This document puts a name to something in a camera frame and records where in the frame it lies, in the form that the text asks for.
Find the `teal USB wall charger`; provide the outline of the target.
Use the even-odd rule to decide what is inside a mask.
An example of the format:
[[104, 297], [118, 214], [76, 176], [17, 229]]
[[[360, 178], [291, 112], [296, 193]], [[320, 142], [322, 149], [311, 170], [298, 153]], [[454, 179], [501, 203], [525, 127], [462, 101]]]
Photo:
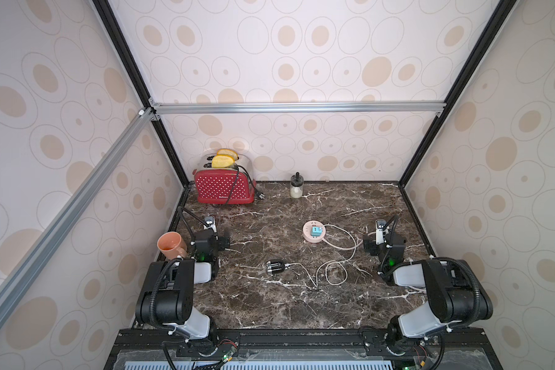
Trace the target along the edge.
[[324, 228], [321, 226], [312, 226], [310, 230], [310, 235], [312, 237], [321, 237], [323, 235]]

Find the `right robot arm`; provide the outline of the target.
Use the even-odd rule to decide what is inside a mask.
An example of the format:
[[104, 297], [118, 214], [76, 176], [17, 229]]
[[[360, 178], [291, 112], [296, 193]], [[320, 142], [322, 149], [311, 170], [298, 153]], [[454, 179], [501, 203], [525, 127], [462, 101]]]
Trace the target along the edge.
[[379, 259], [377, 272], [387, 285], [425, 291], [424, 304], [388, 324], [384, 343], [396, 356], [420, 340], [493, 315], [493, 302], [466, 261], [450, 257], [405, 261], [406, 239], [396, 232], [398, 220], [398, 216], [378, 220], [376, 230], [362, 241], [365, 251]]

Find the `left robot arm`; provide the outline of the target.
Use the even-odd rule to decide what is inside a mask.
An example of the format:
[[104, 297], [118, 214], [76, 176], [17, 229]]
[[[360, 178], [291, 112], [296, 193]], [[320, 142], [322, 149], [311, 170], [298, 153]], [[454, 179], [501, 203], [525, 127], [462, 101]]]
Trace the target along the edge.
[[213, 217], [200, 218], [183, 207], [178, 212], [191, 239], [186, 241], [177, 231], [159, 237], [157, 248], [165, 259], [149, 266], [135, 317], [170, 336], [216, 346], [217, 326], [194, 308], [194, 287], [217, 277], [219, 254], [230, 247], [230, 234], [219, 234]]

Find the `orange ceramic mug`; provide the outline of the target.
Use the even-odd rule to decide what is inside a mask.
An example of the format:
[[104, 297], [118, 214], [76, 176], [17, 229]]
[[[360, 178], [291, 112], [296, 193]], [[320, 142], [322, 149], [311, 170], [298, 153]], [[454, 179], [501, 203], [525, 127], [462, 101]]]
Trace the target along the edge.
[[187, 245], [176, 231], [169, 231], [160, 236], [157, 248], [169, 260], [188, 257]]

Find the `red toaster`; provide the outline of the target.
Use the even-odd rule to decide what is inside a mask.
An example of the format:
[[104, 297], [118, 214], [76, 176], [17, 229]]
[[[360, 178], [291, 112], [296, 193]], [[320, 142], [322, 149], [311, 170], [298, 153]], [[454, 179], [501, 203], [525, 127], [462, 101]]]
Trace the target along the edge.
[[194, 170], [197, 201], [202, 204], [252, 204], [256, 181], [251, 160], [243, 155], [229, 168], [211, 167], [213, 154], [204, 155]]

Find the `pink round power strip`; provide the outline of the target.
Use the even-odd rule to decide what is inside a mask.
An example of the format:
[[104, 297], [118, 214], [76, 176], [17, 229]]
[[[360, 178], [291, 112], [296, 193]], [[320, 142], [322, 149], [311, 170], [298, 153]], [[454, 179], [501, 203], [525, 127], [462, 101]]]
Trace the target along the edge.
[[305, 223], [302, 229], [303, 237], [308, 243], [317, 244], [325, 239], [325, 225], [317, 220], [310, 220]]

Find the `yellow toast slice front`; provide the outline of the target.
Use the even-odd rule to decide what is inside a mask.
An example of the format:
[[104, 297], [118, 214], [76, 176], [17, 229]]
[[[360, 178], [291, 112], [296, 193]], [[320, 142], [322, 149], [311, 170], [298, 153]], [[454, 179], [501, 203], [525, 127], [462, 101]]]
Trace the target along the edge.
[[229, 155], [218, 154], [211, 160], [211, 167], [214, 169], [229, 168], [234, 164], [235, 159]]

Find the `yellow toast slice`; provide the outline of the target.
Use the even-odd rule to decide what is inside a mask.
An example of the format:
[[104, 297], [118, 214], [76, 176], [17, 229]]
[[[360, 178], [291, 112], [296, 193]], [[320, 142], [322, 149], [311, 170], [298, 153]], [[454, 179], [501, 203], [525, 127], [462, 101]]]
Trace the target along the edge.
[[234, 164], [235, 159], [229, 155], [218, 154], [211, 160], [211, 167], [214, 169], [229, 168]]
[[239, 159], [238, 153], [228, 148], [221, 148], [216, 152], [216, 154], [231, 157], [233, 161], [237, 161]]

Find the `yellow toast slice rear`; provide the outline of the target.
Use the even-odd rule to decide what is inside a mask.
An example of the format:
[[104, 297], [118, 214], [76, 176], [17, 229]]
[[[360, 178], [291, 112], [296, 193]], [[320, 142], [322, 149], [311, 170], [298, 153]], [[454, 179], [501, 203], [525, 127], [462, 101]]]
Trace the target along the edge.
[[237, 161], [239, 159], [238, 153], [228, 148], [221, 148], [216, 152], [216, 154], [231, 157], [233, 161]]

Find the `glass bottle black pump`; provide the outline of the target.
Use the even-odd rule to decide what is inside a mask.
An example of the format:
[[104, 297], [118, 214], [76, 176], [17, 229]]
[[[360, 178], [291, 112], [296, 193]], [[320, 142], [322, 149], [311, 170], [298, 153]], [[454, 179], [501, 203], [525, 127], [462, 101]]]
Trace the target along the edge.
[[296, 172], [290, 179], [290, 196], [294, 199], [299, 199], [303, 195], [304, 177]]

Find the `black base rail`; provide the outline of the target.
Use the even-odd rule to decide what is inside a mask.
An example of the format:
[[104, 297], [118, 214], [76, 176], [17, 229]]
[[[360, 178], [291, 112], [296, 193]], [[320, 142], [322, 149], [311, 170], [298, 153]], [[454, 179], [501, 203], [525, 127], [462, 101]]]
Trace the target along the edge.
[[368, 358], [382, 358], [393, 362], [393, 368], [401, 368], [403, 363], [433, 356], [437, 360], [442, 345], [438, 339], [403, 339], [398, 342], [399, 349], [405, 354], [393, 355], [387, 346], [388, 330], [362, 326], [355, 329], [214, 329], [211, 340], [194, 340], [186, 343], [183, 338], [170, 337], [159, 330], [130, 328], [118, 333], [117, 339], [106, 361], [106, 369], [120, 368], [122, 357], [136, 355], [139, 358], [161, 356], [163, 343], [176, 354], [177, 359], [203, 359], [212, 350], [224, 345], [237, 346], [240, 357], [252, 355], [261, 350], [302, 350], [327, 352], [342, 350], [351, 355]]

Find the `horizontal aluminium frame bar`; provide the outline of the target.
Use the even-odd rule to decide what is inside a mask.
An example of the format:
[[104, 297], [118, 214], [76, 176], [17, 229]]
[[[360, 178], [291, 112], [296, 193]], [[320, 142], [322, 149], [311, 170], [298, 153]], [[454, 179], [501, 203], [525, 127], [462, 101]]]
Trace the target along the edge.
[[322, 103], [154, 103], [158, 114], [271, 114], [442, 112], [443, 101], [322, 102]]

